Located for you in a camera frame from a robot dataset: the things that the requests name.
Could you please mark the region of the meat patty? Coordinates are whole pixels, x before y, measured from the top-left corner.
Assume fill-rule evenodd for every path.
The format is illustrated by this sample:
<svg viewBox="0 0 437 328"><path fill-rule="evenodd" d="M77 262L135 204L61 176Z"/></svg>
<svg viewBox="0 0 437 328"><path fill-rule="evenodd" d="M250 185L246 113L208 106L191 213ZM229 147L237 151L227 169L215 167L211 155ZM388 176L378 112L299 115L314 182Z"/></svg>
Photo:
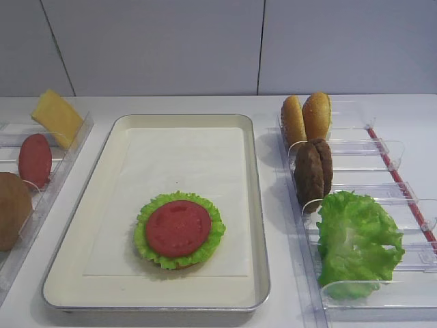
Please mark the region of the meat patty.
<svg viewBox="0 0 437 328"><path fill-rule="evenodd" d="M314 213L326 195L322 150L323 139L312 139L301 145L296 155L294 180L298 203L304 213Z"/></svg>
<svg viewBox="0 0 437 328"><path fill-rule="evenodd" d="M333 160L330 146L326 143L324 139L317 138L312 139L311 143L315 146L322 164L323 180L324 180L324 191L323 196L330 193L333 180Z"/></svg>

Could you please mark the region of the lettuce leaf on tray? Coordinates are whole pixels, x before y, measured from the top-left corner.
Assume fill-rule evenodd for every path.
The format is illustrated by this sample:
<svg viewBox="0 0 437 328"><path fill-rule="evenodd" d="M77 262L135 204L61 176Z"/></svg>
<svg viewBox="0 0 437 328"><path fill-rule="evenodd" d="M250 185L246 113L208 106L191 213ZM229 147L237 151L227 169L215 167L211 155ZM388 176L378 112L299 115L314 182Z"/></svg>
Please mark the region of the lettuce leaf on tray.
<svg viewBox="0 0 437 328"><path fill-rule="evenodd" d="M218 208L195 193L160 194L137 215L133 242L139 255L178 270L209 260L226 227Z"/></svg>

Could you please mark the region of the tomato slice on tray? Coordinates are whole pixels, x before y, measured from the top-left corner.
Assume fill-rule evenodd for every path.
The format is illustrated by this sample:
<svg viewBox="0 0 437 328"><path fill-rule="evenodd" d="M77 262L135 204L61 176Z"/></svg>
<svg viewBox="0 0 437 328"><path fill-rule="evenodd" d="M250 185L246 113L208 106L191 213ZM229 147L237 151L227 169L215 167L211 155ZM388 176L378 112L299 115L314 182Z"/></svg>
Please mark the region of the tomato slice on tray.
<svg viewBox="0 0 437 328"><path fill-rule="evenodd" d="M206 241L212 227L208 211L201 205L178 200L155 210L145 227L149 246L170 258L187 256Z"/></svg>

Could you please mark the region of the bottom bun under lettuce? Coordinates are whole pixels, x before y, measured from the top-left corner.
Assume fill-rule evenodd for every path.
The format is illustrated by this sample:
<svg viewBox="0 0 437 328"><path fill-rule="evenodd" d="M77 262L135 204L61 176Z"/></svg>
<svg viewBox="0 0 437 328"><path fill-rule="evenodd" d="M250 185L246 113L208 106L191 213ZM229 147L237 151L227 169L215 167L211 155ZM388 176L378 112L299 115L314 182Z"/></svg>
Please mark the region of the bottom bun under lettuce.
<svg viewBox="0 0 437 328"><path fill-rule="evenodd" d="M202 261L194 261L194 260L183 259L183 258L175 258L175 259L168 258L168 259L162 259L159 265L162 269L166 269L166 270L180 270L201 263Z"/></svg>

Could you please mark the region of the lettuce leaf in rack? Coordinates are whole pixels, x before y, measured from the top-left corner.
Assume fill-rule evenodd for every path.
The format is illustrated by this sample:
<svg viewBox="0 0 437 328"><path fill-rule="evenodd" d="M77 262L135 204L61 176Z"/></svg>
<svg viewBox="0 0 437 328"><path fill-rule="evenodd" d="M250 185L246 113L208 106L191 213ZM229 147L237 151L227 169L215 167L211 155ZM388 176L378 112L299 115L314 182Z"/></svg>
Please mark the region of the lettuce leaf in rack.
<svg viewBox="0 0 437 328"><path fill-rule="evenodd" d="M319 285L337 300L358 299L392 280L405 253L403 233L368 195L340 191L327 195L319 211Z"/></svg>

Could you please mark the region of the yellow cheese slice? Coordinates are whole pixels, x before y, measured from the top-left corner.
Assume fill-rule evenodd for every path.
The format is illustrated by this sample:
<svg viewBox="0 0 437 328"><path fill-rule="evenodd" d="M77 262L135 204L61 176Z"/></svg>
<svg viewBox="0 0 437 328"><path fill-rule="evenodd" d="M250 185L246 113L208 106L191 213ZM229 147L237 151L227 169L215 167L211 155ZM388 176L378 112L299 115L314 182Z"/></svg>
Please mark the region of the yellow cheese slice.
<svg viewBox="0 0 437 328"><path fill-rule="evenodd" d="M74 142L76 133L83 124L82 117L74 107L51 89L40 96L31 118L50 132L66 150Z"/></svg>

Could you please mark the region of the tomato slice in rack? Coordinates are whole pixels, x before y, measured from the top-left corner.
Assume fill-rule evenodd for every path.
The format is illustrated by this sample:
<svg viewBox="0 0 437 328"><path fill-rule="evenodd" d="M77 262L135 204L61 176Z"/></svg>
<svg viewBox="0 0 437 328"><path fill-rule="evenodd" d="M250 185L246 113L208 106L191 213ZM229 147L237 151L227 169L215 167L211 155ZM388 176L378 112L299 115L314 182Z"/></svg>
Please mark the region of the tomato slice in rack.
<svg viewBox="0 0 437 328"><path fill-rule="evenodd" d="M19 176L41 189L48 182L52 167L52 153L46 137L42 134L28 136L18 156Z"/></svg>

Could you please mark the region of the white parchment paper sheet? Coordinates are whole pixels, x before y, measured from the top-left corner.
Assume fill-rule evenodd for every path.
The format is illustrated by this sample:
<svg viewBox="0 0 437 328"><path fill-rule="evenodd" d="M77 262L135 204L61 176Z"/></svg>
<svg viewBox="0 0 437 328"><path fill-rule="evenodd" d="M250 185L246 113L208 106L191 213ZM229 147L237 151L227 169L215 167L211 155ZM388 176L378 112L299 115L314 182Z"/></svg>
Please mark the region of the white parchment paper sheet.
<svg viewBox="0 0 437 328"><path fill-rule="evenodd" d="M249 205L243 134L239 128L130 128L100 166L91 193L97 235L85 274L135 276L160 269L132 244L141 208L160 194L195 193L220 211L226 231L204 264L188 274L246 277L250 271Z"/></svg>

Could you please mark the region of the clear right acrylic rack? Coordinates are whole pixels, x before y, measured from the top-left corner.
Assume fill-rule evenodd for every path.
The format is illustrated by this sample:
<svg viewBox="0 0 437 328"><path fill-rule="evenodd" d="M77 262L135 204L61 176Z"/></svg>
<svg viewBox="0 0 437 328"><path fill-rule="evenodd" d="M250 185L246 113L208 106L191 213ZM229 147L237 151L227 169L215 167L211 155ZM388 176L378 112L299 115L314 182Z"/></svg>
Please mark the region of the clear right acrylic rack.
<svg viewBox="0 0 437 328"><path fill-rule="evenodd" d="M286 141L282 123L277 122L274 131L283 163L281 174L292 207L287 229L303 323L306 327L382 327L436 320L436 254L386 168L376 141L366 131L369 127L374 129L374 120L366 118L354 102L336 102L333 107L333 125L327 136L333 156L332 190L373 197L403 233L405 253L392 280L380 282L379 289L369 296L337 300L327 294L318 284L322 261L317 224L322 218L319 213L304 213L298 203L294 180L296 153ZM403 143L379 139L398 171ZM417 197L404 182L436 237L436 201Z"/></svg>

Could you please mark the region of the clear acrylic rack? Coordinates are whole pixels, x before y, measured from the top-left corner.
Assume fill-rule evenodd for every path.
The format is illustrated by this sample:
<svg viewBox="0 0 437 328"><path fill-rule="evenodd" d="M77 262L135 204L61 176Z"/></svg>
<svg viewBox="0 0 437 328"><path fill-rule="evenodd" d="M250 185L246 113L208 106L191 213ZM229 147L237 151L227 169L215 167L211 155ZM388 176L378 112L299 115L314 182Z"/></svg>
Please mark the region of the clear acrylic rack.
<svg viewBox="0 0 437 328"><path fill-rule="evenodd" d="M373 197L403 233L405 253L392 280L380 282L379 289L369 296L337 300L327 294L318 284L322 261L317 224L322 218L319 213L304 213L298 203L294 180L296 153L286 141L282 123L277 122L274 131L283 163L281 174L292 207L287 229L303 323L306 327L382 327L436 320L436 254L386 168L376 141L366 131L369 127L374 129L374 120L366 118L354 102L336 102L333 107L333 125L327 136L333 156L332 190ZM403 143L379 139L398 171ZM436 237L436 201L417 197L404 182Z"/></svg>
<svg viewBox="0 0 437 328"><path fill-rule="evenodd" d="M59 146L47 130L36 123L1 123L1 171L18 173L18 154L24 140L33 134L46 137L52 153L51 172L48 182L41 189L30 190L32 211L18 231L18 240L9 251L1 252L1 300L8 295L42 224L51 210L78 157L94 121L91 113L84 114L72 145L67 149Z"/></svg>

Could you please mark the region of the metal baking tray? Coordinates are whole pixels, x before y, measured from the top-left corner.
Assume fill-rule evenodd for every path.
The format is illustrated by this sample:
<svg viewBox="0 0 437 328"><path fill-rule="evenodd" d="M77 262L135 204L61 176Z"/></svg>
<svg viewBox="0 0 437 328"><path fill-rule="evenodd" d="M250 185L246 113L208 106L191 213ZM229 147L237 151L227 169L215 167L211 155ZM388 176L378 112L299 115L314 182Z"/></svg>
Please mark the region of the metal baking tray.
<svg viewBox="0 0 437 328"><path fill-rule="evenodd" d="M133 244L160 194L210 200L225 235L203 264L168 271ZM251 312L270 293L253 123L242 114L115 121L51 262L47 305L65 311Z"/></svg>

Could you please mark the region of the brown bun in left rack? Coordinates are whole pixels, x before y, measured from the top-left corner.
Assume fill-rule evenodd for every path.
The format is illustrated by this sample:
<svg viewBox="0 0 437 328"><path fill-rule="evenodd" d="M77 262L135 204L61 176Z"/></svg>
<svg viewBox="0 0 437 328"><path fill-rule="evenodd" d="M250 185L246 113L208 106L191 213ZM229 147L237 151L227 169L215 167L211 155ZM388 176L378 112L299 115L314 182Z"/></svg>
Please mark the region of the brown bun in left rack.
<svg viewBox="0 0 437 328"><path fill-rule="evenodd" d="M16 174L1 172L1 251L13 248L31 211L27 185Z"/></svg>

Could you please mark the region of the clear left acrylic rack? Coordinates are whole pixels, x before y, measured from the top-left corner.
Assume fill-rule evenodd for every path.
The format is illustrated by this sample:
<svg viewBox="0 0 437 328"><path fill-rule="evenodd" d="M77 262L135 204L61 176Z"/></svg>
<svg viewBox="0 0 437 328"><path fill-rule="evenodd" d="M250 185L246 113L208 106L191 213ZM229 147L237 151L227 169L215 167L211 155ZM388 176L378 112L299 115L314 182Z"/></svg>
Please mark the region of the clear left acrylic rack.
<svg viewBox="0 0 437 328"><path fill-rule="evenodd" d="M36 123L1 123L1 171L18 173L18 154L24 140L33 134L46 137L52 153L51 172L48 182L41 189L30 190L32 211L18 231L18 240L9 251L1 252L1 300L8 295L42 224L51 210L78 157L94 121L91 113L84 114L72 145L67 149L59 146L47 130Z"/></svg>

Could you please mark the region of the red rail strip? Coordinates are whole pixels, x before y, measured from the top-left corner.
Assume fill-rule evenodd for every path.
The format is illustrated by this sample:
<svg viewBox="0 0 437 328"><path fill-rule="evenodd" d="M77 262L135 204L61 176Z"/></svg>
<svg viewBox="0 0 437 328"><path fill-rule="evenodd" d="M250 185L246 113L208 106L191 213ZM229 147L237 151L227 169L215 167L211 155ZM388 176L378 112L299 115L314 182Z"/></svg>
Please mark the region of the red rail strip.
<svg viewBox="0 0 437 328"><path fill-rule="evenodd" d="M401 176L399 175L397 169L395 169L394 164L392 163L392 160L390 159L389 155L384 150L384 147L382 145L382 141L377 137L374 129L372 127L366 128L366 131L368 135L371 137L373 141L376 141L376 146L380 151L380 156L386 166L386 168L389 170L389 173L394 180L398 184L398 187L400 188L400 191L402 192L403 196L407 199L408 206L410 208L411 213L413 214L414 218L416 219L416 222L418 223L424 237L426 238L427 242L429 242L434 250L434 253L436 254L436 237L434 236L434 233L430 230L428 225L425 222L425 218L419 209L419 206L417 205L417 201L413 200L412 192L409 191L407 188L407 184L402 180Z"/></svg>

